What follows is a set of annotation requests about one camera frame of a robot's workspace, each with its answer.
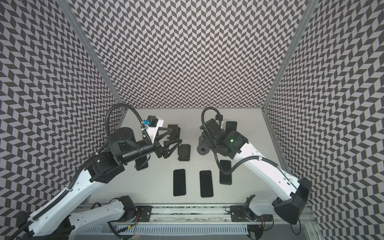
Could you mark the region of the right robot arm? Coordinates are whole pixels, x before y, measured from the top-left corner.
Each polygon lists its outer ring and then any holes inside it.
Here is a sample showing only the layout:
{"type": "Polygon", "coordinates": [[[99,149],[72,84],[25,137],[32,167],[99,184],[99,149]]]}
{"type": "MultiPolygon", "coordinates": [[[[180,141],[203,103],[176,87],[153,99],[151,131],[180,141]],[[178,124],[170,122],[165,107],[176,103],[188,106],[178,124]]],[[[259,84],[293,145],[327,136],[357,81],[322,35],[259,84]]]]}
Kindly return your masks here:
{"type": "Polygon", "coordinates": [[[213,151],[215,157],[222,155],[236,161],[230,170],[219,167],[221,173],[230,175],[238,167],[245,166],[273,190],[273,194],[266,198],[253,196],[246,201],[244,208],[248,216],[276,214],[291,225],[299,222],[313,186],[309,179],[298,179],[282,170],[246,137],[237,131],[226,133],[214,119],[202,124],[200,130],[203,148],[213,151]]]}

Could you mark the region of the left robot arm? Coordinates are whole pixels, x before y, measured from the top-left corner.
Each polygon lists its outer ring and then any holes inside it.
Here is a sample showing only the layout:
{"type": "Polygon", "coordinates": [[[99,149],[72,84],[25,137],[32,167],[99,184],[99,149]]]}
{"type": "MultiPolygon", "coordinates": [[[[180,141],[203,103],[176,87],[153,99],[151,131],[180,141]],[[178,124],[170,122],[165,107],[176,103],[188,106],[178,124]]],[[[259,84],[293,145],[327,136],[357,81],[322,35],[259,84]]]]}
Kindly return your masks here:
{"type": "Polygon", "coordinates": [[[144,138],[136,141],[132,129],[124,127],[107,137],[102,149],[87,160],[76,172],[69,186],[40,209],[18,216],[18,230],[10,236],[14,240],[25,233],[24,240],[70,240],[93,226],[111,222],[136,220],[139,213],[130,196],[117,198],[110,204],[75,213],[75,209],[90,195],[111,182],[125,170],[125,165],[154,153],[168,158],[182,140],[168,140],[160,144],[172,129],[143,127],[144,138]]]}

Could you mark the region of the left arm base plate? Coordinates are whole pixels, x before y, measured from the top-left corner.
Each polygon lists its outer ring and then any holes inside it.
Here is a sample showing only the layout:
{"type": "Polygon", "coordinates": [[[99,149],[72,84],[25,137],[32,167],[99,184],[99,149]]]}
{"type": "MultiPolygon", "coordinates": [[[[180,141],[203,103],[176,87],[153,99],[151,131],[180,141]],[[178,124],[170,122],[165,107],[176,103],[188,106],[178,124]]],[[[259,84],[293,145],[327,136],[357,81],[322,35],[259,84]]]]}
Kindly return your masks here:
{"type": "Polygon", "coordinates": [[[138,217],[138,223],[147,223],[150,221],[153,207],[150,205],[136,206],[135,216],[138,217]]]}

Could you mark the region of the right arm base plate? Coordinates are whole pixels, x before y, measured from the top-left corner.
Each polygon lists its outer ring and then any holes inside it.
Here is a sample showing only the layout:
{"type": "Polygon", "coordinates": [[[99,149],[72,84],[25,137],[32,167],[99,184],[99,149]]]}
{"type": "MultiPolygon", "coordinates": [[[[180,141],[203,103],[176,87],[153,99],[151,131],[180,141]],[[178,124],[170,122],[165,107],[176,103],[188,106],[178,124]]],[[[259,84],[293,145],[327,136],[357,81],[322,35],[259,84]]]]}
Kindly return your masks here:
{"type": "Polygon", "coordinates": [[[226,208],[231,215],[232,222],[272,222],[273,215],[256,215],[249,208],[240,205],[232,205],[226,208]]]}

